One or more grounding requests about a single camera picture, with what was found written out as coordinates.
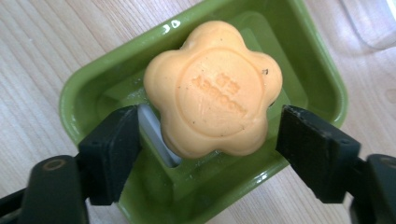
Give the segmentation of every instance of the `wooden table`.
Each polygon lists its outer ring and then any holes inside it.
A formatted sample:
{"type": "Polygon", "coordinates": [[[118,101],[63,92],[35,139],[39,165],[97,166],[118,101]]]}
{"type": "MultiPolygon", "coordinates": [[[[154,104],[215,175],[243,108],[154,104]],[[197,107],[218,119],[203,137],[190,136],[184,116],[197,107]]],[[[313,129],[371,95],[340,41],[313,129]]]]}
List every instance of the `wooden table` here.
{"type": "MultiPolygon", "coordinates": [[[[77,151],[58,114],[61,89],[81,66],[200,0],[0,2],[0,197],[30,169],[77,151]]],[[[305,0],[349,94],[342,130],[363,158],[396,156],[396,48],[364,46],[339,1],[305,0]]],[[[209,223],[349,223],[344,204],[323,205],[288,167],[209,223]]],[[[92,223],[126,223],[117,208],[89,207],[92,223]]]]}

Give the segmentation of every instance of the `soap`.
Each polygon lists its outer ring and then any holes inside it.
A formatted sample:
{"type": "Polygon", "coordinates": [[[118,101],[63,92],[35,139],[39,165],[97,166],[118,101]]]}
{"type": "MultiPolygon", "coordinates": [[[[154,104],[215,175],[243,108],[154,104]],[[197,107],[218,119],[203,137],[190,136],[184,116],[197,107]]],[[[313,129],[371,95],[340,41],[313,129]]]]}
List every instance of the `soap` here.
{"type": "Polygon", "coordinates": [[[214,150],[235,156],[262,146],[266,110],[282,88],[276,61],[247,49],[225,21],[195,28],[180,49],[156,56],[144,75],[148,99],[161,115],[163,141],[178,156],[214,150]]]}

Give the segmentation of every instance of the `orange soap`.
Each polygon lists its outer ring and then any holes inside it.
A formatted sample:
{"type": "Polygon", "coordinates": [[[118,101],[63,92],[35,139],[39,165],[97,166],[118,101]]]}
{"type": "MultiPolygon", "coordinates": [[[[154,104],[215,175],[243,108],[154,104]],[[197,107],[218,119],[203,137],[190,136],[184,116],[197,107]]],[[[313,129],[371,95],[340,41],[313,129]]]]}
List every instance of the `orange soap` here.
{"type": "Polygon", "coordinates": [[[161,113],[163,140],[178,156],[213,150],[243,156],[265,141],[266,110],[282,75],[270,56],[247,49],[231,24],[209,21],[179,50],[154,58],[144,86],[161,113]]]}

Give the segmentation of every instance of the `clamp jaw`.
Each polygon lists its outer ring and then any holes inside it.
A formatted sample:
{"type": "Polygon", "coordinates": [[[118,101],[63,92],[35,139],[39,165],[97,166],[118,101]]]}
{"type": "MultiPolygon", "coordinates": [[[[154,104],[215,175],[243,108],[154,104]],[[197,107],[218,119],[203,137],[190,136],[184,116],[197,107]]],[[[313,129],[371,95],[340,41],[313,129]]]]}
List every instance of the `clamp jaw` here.
{"type": "Polygon", "coordinates": [[[323,203],[349,192],[352,223],[396,223],[396,158],[358,157],[361,144],[302,108],[284,105],[276,150],[323,203]]]}

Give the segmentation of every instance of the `green soap dish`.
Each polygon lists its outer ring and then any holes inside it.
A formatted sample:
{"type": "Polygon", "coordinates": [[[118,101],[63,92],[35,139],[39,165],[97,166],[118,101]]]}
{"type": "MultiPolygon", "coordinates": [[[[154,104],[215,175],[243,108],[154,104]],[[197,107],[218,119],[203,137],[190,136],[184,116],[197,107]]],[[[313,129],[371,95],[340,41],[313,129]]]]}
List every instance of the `green soap dish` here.
{"type": "Polygon", "coordinates": [[[347,112],[344,85],[309,20],[302,0],[204,1],[78,70],[65,84],[60,114],[77,144],[120,107],[149,104],[142,79],[150,60],[178,49],[205,21],[227,21],[247,47],[271,55],[282,69],[283,90],[268,109],[267,140],[257,152],[232,157],[213,152],[168,168],[149,137],[119,207],[132,223],[203,223],[288,165],[276,151],[282,105],[306,108],[335,126],[347,112]]]}

